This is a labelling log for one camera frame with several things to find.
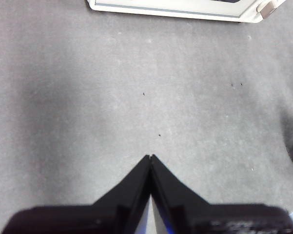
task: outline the white appliance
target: white appliance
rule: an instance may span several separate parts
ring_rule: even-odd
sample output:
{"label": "white appliance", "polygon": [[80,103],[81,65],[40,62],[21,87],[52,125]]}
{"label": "white appliance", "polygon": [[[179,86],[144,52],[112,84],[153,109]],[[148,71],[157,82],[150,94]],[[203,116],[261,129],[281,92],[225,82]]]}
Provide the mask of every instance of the white appliance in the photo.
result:
{"label": "white appliance", "polygon": [[285,0],[88,0],[97,11],[257,23]]}

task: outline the white device base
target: white device base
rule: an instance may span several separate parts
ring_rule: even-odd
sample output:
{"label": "white device base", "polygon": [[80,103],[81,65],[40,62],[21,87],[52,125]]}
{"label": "white device base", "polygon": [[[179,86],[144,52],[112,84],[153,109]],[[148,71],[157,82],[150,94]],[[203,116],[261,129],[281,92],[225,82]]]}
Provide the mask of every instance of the white device base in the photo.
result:
{"label": "white device base", "polygon": [[285,0],[88,0],[97,11],[257,23]]}

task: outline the gray carpet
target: gray carpet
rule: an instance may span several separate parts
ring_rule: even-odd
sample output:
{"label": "gray carpet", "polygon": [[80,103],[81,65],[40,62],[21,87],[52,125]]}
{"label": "gray carpet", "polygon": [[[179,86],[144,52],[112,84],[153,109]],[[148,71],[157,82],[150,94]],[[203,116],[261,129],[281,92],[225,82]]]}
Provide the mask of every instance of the gray carpet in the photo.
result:
{"label": "gray carpet", "polygon": [[293,211],[293,0],[259,24],[0,0],[0,231],[145,154],[211,203]]}

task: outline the black plastic object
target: black plastic object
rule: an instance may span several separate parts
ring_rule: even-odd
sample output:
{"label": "black plastic object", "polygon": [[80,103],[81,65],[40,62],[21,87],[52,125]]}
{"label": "black plastic object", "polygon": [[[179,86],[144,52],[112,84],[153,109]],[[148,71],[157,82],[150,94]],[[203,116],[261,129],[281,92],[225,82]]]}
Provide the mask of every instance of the black plastic object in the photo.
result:
{"label": "black plastic object", "polygon": [[293,222],[264,204],[210,205],[152,156],[152,197],[169,233],[293,234]]}
{"label": "black plastic object", "polygon": [[145,156],[92,206],[40,207],[12,217],[3,234],[133,234],[152,194],[170,234],[293,234],[277,207],[210,205],[156,156]]}
{"label": "black plastic object", "polygon": [[150,196],[149,169],[149,156],[145,156],[93,205],[21,211],[3,234],[132,234]]}

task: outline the blue light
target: blue light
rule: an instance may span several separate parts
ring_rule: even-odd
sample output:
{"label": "blue light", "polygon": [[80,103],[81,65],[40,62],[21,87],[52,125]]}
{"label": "blue light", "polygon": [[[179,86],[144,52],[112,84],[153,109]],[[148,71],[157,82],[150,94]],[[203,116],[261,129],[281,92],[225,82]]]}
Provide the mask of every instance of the blue light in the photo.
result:
{"label": "blue light", "polygon": [[166,227],[166,229],[169,234],[174,234],[174,231],[172,230],[171,227]]}

